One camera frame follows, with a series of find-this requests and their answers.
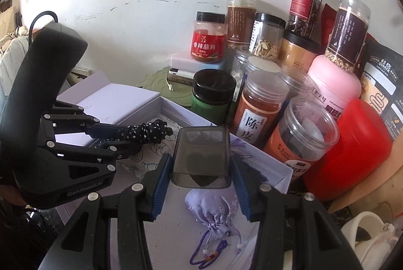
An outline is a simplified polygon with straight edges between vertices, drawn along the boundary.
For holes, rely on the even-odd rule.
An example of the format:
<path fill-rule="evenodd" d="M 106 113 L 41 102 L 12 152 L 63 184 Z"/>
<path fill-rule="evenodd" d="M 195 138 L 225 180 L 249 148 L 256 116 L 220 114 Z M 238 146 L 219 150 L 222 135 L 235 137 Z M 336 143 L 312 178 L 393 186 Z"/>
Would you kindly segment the red label tea jar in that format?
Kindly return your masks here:
<path fill-rule="evenodd" d="M 322 0 L 291 0 L 286 30 L 310 39 L 316 25 Z"/>

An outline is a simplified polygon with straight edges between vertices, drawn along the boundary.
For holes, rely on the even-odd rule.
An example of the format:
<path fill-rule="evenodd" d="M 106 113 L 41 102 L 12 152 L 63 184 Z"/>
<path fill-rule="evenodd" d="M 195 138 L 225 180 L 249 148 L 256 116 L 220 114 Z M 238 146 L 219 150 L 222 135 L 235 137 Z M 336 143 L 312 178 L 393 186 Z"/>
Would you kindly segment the black polka dot scrunchie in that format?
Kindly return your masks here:
<path fill-rule="evenodd" d="M 143 123 L 137 126 L 128 126 L 120 131 L 122 140 L 137 142 L 140 144 L 156 144 L 162 142 L 167 136 L 172 135 L 173 130 L 161 119 Z"/>

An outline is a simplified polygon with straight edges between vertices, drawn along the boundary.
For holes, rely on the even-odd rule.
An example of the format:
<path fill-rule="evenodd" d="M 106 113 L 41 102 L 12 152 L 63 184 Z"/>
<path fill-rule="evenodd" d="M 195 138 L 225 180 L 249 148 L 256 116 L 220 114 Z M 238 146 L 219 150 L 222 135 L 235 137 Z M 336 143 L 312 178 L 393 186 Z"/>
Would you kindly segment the brown kraft paper pouch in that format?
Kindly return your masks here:
<path fill-rule="evenodd" d="M 359 199 L 367 196 L 381 184 L 390 179 L 402 167 L 402 133 L 392 144 L 392 149 L 388 158 L 376 168 L 369 176 L 349 189 L 346 193 L 334 199 L 328 212 L 334 213 Z"/>

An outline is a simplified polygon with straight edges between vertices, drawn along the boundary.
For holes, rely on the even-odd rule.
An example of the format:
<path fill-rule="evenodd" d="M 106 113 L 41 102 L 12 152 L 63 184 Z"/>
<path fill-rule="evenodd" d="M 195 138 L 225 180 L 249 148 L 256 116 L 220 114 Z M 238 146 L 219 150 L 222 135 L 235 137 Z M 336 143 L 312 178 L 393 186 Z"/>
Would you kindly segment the clear grey plastic cup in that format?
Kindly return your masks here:
<path fill-rule="evenodd" d="M 191 189 L 231 185 L 229 131 L 223 126 L 183 127 L 174 149 L 173 184 Z"/>

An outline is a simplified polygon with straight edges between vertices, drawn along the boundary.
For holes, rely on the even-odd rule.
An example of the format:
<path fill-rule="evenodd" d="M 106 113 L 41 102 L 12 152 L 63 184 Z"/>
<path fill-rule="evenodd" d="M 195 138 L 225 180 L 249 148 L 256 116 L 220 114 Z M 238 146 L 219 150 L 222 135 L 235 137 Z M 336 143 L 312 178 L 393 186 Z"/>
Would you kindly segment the lavender drawstring sachet pouch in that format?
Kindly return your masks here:
<path fill-rule="evenodd" d="M 195 221 L 206 227 L 189 264 L 198 269 L 207 269 L 229 246 L 228 238 L 238 238 L 236 249 L 241 252 L 243 241 L 240 231 L 233 224 L 239 208 L 234 187 L 225 189 L 191 189 L 184 203 Z"/>

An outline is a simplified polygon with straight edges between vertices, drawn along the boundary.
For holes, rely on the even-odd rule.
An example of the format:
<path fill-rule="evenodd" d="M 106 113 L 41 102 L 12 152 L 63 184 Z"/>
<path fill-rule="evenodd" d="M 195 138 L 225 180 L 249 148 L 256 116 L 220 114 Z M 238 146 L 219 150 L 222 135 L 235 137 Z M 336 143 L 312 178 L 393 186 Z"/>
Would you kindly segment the brown label tall jar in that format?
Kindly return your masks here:
<path fill-rule="evenodd" d="M 227 0 L 227 47 L 249 50 L 257 0 Z"/>

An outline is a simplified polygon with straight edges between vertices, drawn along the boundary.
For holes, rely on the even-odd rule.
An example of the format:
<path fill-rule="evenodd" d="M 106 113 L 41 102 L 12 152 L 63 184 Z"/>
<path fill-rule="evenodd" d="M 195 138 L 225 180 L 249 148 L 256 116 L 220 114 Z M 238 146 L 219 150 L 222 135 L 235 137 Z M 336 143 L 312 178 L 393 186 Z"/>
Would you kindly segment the red plastic canister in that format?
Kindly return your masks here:
<path fill-rule="evenodd" d="M 325 202 L 362 182 L 388 158 L 392 149 L 383 120 L 360 99 L 347 105 L 337 124 L 338 143 L 303 175 L 307 190 Z"/>

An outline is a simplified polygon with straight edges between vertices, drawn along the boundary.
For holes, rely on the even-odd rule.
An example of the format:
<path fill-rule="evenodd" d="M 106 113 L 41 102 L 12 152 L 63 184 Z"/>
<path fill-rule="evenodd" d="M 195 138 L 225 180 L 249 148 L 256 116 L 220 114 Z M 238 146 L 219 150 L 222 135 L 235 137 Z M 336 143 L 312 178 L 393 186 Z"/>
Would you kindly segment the red label sauce jar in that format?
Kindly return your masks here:
<path fill-rule="evenodd" d="M 201 63 L 220 62 L 226 34 L 224 14 L 198 11 L 193 25 L 191 57 Z"/>

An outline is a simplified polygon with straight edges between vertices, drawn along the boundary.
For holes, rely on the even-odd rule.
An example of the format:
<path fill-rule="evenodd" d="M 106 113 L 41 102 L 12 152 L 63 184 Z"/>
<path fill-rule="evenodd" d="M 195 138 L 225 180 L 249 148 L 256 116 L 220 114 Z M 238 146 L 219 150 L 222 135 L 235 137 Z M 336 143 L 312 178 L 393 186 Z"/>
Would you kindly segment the tan jar black lid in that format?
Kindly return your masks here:
<path fill-rule="evenodd" d="M 323 54 L 321 46 L 310 39 L 305 39 L 294 32 L 285 30 L 279 50 L 281 66 L 300 69 L 308 72 L 314 59 Z"/>

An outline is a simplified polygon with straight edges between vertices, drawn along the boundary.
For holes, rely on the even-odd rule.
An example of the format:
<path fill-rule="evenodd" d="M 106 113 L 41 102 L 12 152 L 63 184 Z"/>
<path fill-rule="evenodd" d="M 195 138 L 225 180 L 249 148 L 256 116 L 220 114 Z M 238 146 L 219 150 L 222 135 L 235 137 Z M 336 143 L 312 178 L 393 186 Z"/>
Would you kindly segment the dark green glass jar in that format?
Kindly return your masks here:
<path fill-rule="evenodd" d="M 236 80 L 218 69 L 202 69 L 193 77 L 191 111 L 215 125 L 226 122 Z"/>

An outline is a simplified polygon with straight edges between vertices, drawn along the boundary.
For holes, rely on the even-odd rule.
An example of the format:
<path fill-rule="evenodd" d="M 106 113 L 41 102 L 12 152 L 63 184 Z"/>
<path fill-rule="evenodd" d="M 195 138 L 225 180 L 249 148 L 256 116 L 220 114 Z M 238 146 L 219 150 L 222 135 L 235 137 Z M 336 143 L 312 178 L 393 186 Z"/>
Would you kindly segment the black foil food pouch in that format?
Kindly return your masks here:
<path fill-rule="evenodd" d="M 392 140 L 402 133 L 402 55 L 369 40 L 361 57 L 361 99 L 381 117 Z"/>

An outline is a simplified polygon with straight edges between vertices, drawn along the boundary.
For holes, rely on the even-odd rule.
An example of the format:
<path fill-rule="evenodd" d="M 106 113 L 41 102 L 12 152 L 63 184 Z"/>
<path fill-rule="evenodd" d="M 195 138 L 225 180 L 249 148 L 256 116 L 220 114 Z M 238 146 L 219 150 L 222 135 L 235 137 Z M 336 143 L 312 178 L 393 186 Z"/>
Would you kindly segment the orange label clear jar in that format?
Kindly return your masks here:
<path fill-rule="evenodd" d="M 264 146 L 264 152 L 292 169 L 292 180 L 304 175 L 338 142 L 334 118 L 307 97 L 294 97 Z"/>

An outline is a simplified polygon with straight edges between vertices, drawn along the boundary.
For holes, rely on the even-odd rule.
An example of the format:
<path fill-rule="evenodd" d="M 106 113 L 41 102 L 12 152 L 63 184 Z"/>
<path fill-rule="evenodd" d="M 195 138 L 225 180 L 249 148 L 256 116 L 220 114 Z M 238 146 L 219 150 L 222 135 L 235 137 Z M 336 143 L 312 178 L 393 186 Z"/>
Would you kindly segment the pink plastic jar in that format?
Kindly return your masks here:
<path fill-rule="evenodd" d="M 325 55 L 314 58 L 308 72 L 314 82 L 311 98 L 338 120 L 349 102 L 361 95 L 361 83 L 356 75 L 332 63 Z"/>

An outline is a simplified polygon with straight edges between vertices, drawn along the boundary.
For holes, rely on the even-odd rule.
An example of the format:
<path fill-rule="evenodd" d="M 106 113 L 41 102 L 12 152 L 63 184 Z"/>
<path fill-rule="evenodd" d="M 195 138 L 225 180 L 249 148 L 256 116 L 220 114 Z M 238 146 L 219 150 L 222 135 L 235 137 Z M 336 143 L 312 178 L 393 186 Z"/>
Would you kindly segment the orange peel jar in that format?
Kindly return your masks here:
<path fill-rule="evenodd" d="M 254 146 L 263 143 L 288 93 L 288 85 L 278 74 L 250 72 L 233 119 L 232 134 Z"/>

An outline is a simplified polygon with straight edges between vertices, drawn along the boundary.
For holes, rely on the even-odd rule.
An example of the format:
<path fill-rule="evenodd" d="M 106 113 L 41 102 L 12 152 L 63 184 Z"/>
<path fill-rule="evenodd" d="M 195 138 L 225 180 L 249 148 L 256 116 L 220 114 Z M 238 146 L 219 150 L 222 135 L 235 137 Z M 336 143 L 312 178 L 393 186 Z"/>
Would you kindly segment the cream cinnamoroll electric cooker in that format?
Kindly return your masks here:
<path fill-rule="evenodd" d="M 363 269 L 380 269 L 402 236 L 402 230 L 383 222 L 376 213 L 364 211 L 342 228 Z"/>

